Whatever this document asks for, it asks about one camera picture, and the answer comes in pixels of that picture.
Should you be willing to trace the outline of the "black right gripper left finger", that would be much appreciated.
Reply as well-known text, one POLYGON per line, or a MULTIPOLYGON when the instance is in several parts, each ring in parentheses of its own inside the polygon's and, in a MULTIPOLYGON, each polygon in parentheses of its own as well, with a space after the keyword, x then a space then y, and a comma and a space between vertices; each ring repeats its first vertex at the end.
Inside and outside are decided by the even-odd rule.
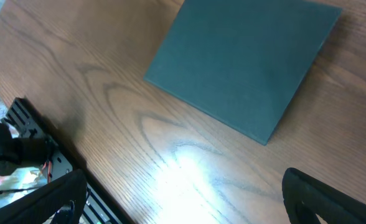
POLYGON ((78 223, 86 201, 87 179, 77 169, 0 208, 0 223, 44 223, 65 206, 56 222, 78 223))

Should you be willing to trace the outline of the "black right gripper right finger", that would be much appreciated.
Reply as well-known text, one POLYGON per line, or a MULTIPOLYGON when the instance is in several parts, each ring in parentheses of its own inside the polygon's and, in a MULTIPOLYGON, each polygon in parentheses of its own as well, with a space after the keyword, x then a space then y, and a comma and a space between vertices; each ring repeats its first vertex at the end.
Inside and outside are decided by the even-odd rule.
POLYGON ((293 167, 284 173, 282 192, 291 223, 366 223, 366 204, 293 167))

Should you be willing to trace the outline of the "dark green lidded box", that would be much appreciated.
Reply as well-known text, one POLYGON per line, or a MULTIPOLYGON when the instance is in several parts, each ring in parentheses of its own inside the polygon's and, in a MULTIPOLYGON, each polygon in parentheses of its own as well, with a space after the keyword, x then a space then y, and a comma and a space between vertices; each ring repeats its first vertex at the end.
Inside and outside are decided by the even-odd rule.
POLYGON ((299 0, 185 0, 144 79, 265 145, 337 22, 299 0))

